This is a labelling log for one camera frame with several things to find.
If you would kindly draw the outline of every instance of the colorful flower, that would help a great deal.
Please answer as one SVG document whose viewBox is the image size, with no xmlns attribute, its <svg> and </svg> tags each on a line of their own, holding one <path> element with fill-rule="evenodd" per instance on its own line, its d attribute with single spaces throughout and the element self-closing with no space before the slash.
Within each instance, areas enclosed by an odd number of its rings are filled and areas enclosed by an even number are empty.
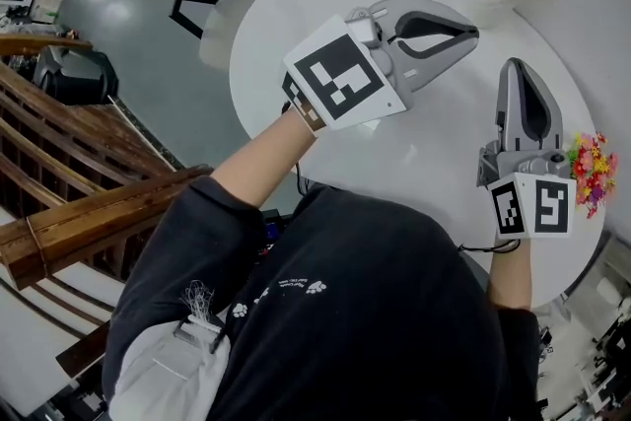
<svg viewBox="0 0 631 421">
<path fill-rule="evenodd" d="M 579 144 L 581 145 L 582 148 L 591 149 L 592 146 L 594 145 L 594 139 L 592 138 L 591 135 L 582 133 L 580 135 Z"/>
<path fill-rule="evenodd" d="M 568 151 L 572 161 L 572 177 L 577 182 L 576 203 L 586 205 L 588 218 L 596 214 L 598 206 L 615 191 L 615 175 L 619 157 L 616 153 L 606 156 L 602 146 L 606 137 L 598 132 L 596 137 L 577 134 L 574 146 Z"/>
<path fill-rule="evenodd" d="M 607 175 L 609 177 L 614 177 L 615 173 L 618 172 L 618 163 L 620 162 L 620 157 L 617 153 L 611 153 L 609 155 L 609 172 Z"/>
<path fill-rule="evenodd" d="M 583 166 L 583 170 L 589 172 L 594 168 L 593 152 L 585 150 L 585 152 L 579 156 L 579 161 L 581 162 L 581 166 Z"/>
<path fill-rule="evenodd" d="M 578 177 L 582 177 L 583 175 L 587 173 L 587 171 L 583 169 L 583 166 L 581 165 L 580 160 L 577 160 L 576 162 L 574 162 L 574 167 L 572 168 L 572 170 L 574 171 L 574 174 Z"/>
<path fill-rule="evenodd" d="M 609 172 L 609 161 L 607 160 L 607 158 L 596 158 L 594 160 L 594 170 L 597 173 L 607 174 Z"/>
</svg>

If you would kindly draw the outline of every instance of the white table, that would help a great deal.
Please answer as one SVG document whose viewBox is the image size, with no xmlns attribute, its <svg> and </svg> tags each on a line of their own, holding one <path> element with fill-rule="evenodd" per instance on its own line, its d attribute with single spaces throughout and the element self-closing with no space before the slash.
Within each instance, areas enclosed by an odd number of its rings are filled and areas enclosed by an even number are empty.
<svg viewBox="0 0 631 421">
<path fill-rule="evenodd" d="M 237 115 L 250 137 L 280 114 L 283 56 L 331 15 L 345 17 L 379 0 L 256 0 L 239 28 L 230 64 Z M 436 0 L 466 14 L 467 0 Z M 301 161 L 305 177 L 406 204 L 437 220 L 454 242 L 493 244 L 495 222 L 484 188 L 475 186 L 478 151 L 497 138 L 500 69 L 511 56 L 532 66 L 561 107 L 567 148 L 579 131 L 595 131 L 569 72 L 547 42 L 513 13 L 482 31 L 478 47 L 423 90 L 416 106 L 381 121 L 320 138 Z M 577 211 L 565 240 L 532 245 L 533 306 L 546 304 L 579 276 L 602 230 L 604 211 Z M 473 253 L 488 271 L 490 253 Z"/>
</svg>

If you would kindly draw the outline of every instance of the wooden beam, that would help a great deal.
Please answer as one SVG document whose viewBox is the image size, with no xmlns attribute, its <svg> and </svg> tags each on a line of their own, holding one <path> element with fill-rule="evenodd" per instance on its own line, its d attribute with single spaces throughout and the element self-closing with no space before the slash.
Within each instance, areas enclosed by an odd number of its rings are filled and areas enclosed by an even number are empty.
<svg viewBox="0 0 631 421">
<path fill-rule="evenodd" d="M 103 188 L 101 188 L 97 184 L 94 184 L 89 179 L 77 174 L 69 167 L 66 167 L 58 160 L 52 158 L 50 155 L 48 155 L 48 153 L 40 149 L 37 145 L 35 145 L 26 137 L 21 135 L 20 132 L 13 128 L 4 119 L 0 119 L 0 132 L 6 139 L 13 142 L 18 147 L 18 149 L 29 153 L 29 155 L 33 157 L 38 163 L 42 164 L 57 177 L 66 181 L 68 184 L 77 188 L 79 191 L 82 191 L 87 195 L 105 191 Z"/>
<path fill-rule="evenodd" d="M 127 145 L 106 130 L 106 126 L 86 122 L 73 113 L 74 108 L 49 97 L 39 88 L 0 62 L 0 88 L 19 97 L 22 102 L 48 121 L 58 123 L 73 137 L 89 146 L 96 146 L 108 157 L 147 177 L 171 173 L 173 170 L 149 150 Z"/>
<path fill-rule="evenodd" d="M 99 319 L 98 317 L 89 315 L 88 313 L 83 312 L 81 309 L 77 309 L 72 304 L 68 304 L 65 300 L 60 299 L 56 295 L 50 293 L 48 290 L 42 288 L 37 283 L 33 284 L 31 287 L 35 291 L 37 291 L 40 295 L 48 299 L 50 302 L 52 302 L 53 304 L 56 304 L 61 309 L 64 309 L 68 311 L 69 313 L 72 313 L 73 315 L 78 316 L 81 319 L 84 319 L 85 321 L 95 324 L 96 326 L 101 326 L 102 324 L 105 324 L 105 321 Z"/>
<path fill-rule="evenodd" d="M 0 250 L 16 286 L 23 289 L 69 264 L 155 226 L 197 167 L 82 198 L 0 228 Z"/>
<path fill-rule="evenodd" d="M 84 293 L 78 290 L 77 288 L 74 288 L 70 286 L 69 284 L 64 283 L 61 279 L 59 279 L 58 277 L 55 277 L 54 275 L 51 275 L 50 277 L 46 277 L 46 279 L 48 279 L 48 281 L 50 281 L 52 284 L 54 284 L 58 288 L 61 288 L 62 290 L 67 291 L 71 295 L 74 295 L 75 297 L 83 300 L 84 302 L 88 302 L 89 304 L 92 304 L 93 306 L 98 307 L 99 309 L 108 311 L 109 313 L 114 312 L 114 307 L 111 306 L 110 304 L 106 304 L 105 302 L 101 302 L 100 300 L 94 297 L 91 297 L 87 293 Z"/>
<path fill-rule="evenodd" d="M 38 55 L 47 46 L 81 47 L 91 49 L 86 40 L 50 35 L 1 34 L 0 55 Z"/>
<path fill-rule="evenodd" d="M 57 363 L 70 378 L 76 378 L 105 354 L 108 334 L 109 322 L 58 355 Z"/>
<path fill-rule="evenodd" d="M 68 333 L 68 334 L 70 334 L 70 335 L 72 335 L 73 337 L 76 337 L 76 338 L 83 338 L 83 337 L 86 336 L 85 333 L 74 329 L 72 326 L 68 326 L 65 322 L 60 321 L 56 317 L 53 317 L 49 313 L 47 313 L 47 312 L 43 311 L 42 309 L 40 309 L 33 302 L 31 302 L 29 299 L 24 297 L 24 295 L 22 295 L 21 293 L 17 292 L 16 290 L 14 290 L 8 283 L 6 283 L 4 281 L 4 279 L 0 279 L 0 287 L 4 288 L 7 292 L 9 292 L 9 295 L 12 295 L 20 303 L 25 305 L 27 308 L 29 308 L 31 311 L 36 313 L 38 316 L 44 318 L 46 321 L 48 321 L 49 323 L 53 324 L 54 326 L 56 326 L 60 330 L 63 330 L 66 333 Z"/>
<path fill-rule="evenodd" d="M 16 167 L 2 153 L 0 153 L 0 172 L 46 207 L 57 207 L 66 203 L 61 197 Z"/>
<path fill-rule="evenodd" d="M 90 151 L 82 148 L 78 144 L 72 141 L 72 138 L 66 135 L 62 135 L 57 131 L 50 128 L 45 121 L 33 116 L 24 108 L 17 105 L 5 94 L 0 93 L 0 105 L 6 110 L 16 116 L 21 122 L 39 134 L 41 137 L 57 146 L 60 150 L 64 151 L 73 158 L 76 158 L 79 162 L 86 166 L 100 172 L 101 174 L 109 177 L 110 179 L 125 186 L 134 180 L 129 174 L 124 173 L 121 169 L 103 162 L 99 155 L 90 153 Z"/>
</svg>

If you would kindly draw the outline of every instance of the wrist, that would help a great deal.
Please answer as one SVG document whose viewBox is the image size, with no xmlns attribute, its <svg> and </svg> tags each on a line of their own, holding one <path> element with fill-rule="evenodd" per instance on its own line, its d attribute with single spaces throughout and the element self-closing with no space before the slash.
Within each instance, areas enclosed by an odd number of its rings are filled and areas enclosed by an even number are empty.
<svg viewBox="0 0 631 421">
<path fill-rule="evenodd" d="M 283 118 L 283 122 L 287 124 L 287 128 L 291 129 L 295 135 L 304 138 L 306 142 L 311 141 L 313 143 L 316 141 L 317 137 L 314 135 L 307 123 L 301 118 L 300 113 L 295 107 L 289 107 L 281 117 Z"/>
</svg>

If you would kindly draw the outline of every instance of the floor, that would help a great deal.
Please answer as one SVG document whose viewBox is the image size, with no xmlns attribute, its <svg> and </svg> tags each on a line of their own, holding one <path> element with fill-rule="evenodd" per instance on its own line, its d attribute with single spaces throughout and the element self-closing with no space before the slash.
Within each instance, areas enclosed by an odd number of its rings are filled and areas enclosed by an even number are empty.
<svg viewBox="0 0 631 421">
<path fill-rule="evenodd" d="M 169 18 L 173 0 L 64 0 L 58 21 L 107 54 L 119 96 L 184 165 L 217 167 L 249 137 L 235 113 L 228 75 L 198 57 L 199 40 Z M 185 6 L 203 27 L 208 6 Z M 265 204 L 292 212 L 300 200 L 289 175 Z"/>
</svg>

